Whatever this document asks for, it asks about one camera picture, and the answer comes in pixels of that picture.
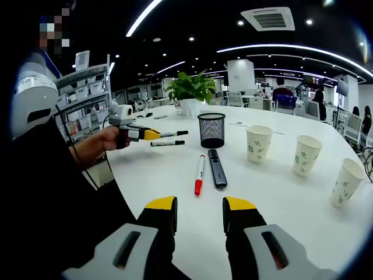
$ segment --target white round table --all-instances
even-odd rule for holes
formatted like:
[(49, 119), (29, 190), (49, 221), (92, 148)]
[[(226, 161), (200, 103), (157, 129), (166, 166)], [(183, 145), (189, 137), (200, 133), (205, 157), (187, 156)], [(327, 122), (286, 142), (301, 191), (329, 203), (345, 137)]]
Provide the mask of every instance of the white round table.
[[(224, 106), (204, 106), (201, 113), (205, 111), (226, 115), (225, 145), (218, 149), (228, 181), (224, 191), (215, 189), (206, 159), (202, 193), (194, 195), (199, 156), (207, 154), (207, 149), (200, 145), (199, 121), (178, 115), (174, 106), (152, 109), (153, 116), (166, 114), (167, 118), (144, 118), (136, 124), (160, 132), (188, 130), (188, 135), (177, 138), (185, 140), (185, 145), (151, 147), (140, 141), (107, 153), (135, 217), (152, 200), (178, 198), (173, 263), (194, 280), (231, 279), (222, 211), (223, 197), (231, 196), (254, 203), (267, 224), (279, 225), (302, 243), (309, 260), (319, 268), (341, 272), (362, 246), (373, 213), (373, 187), (367, 180), (345, 208), (336, 209), (329, 202), (342, 160), (350, 158), (363, 167), (348, 143), (331, 125), (302, 117)], [(263, 163), (247, 161), (246, 130), (231, 124), (237, 122), (278, 132)], [(323, 144), (308, 178), (291, 171), (299, 135), (316, 137)]]

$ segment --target green plant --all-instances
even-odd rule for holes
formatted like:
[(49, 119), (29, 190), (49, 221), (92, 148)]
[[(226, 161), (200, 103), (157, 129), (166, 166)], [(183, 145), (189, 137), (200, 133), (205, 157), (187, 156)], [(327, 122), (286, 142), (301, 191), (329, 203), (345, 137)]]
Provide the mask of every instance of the green plant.
[(166, 89), (166, 92), (171, 91), (168, 94), (170, 101), (195, 98), (209, 103), (212, 98), (211, 89), (216, 90), (216, 88), (213, 79), (203, 76), (205, 71), (194, 77), (184, 72), (179, 73), (179, 79), (173, 80)]

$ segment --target red marker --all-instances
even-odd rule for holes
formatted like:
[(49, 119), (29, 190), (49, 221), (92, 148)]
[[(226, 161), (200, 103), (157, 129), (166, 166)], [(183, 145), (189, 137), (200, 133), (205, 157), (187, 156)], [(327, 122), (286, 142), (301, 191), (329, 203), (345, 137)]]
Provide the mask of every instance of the red marker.
[(195, 195), (200, 195), (200, 190), (202, 189), (202, 184), (203, 184), (203, 172), (204, 171), (205, 171), (205, 156), (201, 155), (199, 157), (198, 175), (197, 175), (195, 189), (194, 189)]

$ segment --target shelf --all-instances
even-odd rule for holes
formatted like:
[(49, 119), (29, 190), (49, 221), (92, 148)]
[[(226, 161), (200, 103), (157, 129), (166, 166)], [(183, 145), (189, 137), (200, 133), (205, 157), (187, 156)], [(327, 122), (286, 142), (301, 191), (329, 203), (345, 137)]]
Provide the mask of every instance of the shelf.
[(65, 114), (70, 114), (74, 111), (77, 111), (83, 107), (86, 107), (86, 106), (89, 106), (89, 105), (92, 105), (94, 103), (97, 103), (99, 101), (101, 101), (101, 99), (103, 99), (104, 96), (106, 96), (108, 94), (107, 91), (105, 92), (102, 92), (100, 94), (95, 94), (95, 95), (89, 95), (88, 97), (84, 98), (84, 99), (80, 99), (80, 100), (77, 100), (77, 101), (74, 101), (70, 104), (68, 104), (66, 107), (60, 109), (61, 112), (64, 112)]
[(60, 95), (73, 95), (77, 89), (81, 89), (85, 86), (90, 86), (90, 85), (93, 85), (93, 84), (99, 83), (99, 82), (104, 82), (104, 80), (103, 79), (102, 80), (95, 80), (94, 82), (86, 83), (83, 86), (78, 86), (78, 87), (75, 87), (75, 88), (73, 88), (73, 89), (71, 89), (67, 92), (60, 93)]
[[(91, 132), (91, 131), (96, 130), (96, 129), (100, 129), (100, 125), (101, 125), (101, 123), (99, 123), (99, 122), (93, 122), (91, 127), (86, 128), (84, 130), (79, 131), (76, 134), (71, 135), (71, 139), (74, 142), (76, 142), (76, 139), (82, 137), (85, 133)], [(69, 137), (68, 136), (65, 137), (65, 141), (68, 141), (68, 140), (70, 140)]]
[(77, 81), (105, 74), (106, 70), (107, 64), (95, 65), (63, 76), (58, 80), (55, 80), (54, 83), (56, 84), (58, 89), (61, 89)]

